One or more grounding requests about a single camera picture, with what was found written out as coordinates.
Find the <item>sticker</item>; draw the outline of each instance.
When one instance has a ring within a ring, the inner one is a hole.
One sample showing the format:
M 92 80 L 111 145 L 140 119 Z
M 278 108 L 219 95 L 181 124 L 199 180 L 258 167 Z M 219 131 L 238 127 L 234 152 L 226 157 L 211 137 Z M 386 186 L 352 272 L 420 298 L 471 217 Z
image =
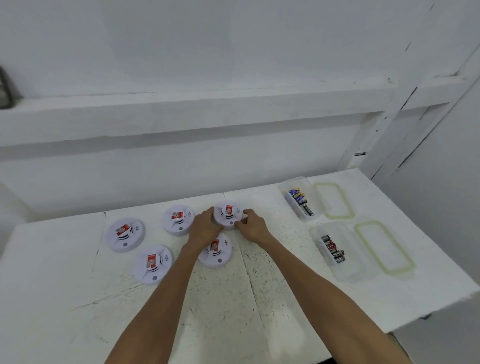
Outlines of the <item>sticker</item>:
M 183 217 L 183 211 L 180 212 L 172 212 L 172 220 L 174 218 L 182 218 Z
M 121 228 L 116 229 L 115 231 L 117 232 L 117 235 L 120 236 L 128 230 L 130 230 L 130 226 L 129 224 L 125 224 Z
M 155 258 L 156 258 L 156 254 L 150 254 L 149 256 L 147 256 L 147 269 L 156 268 Z
M 212 246 L 210 247 L 210 250 L 213 250 L 214 252 L 218 252 L 218 239 L 213 240 Z

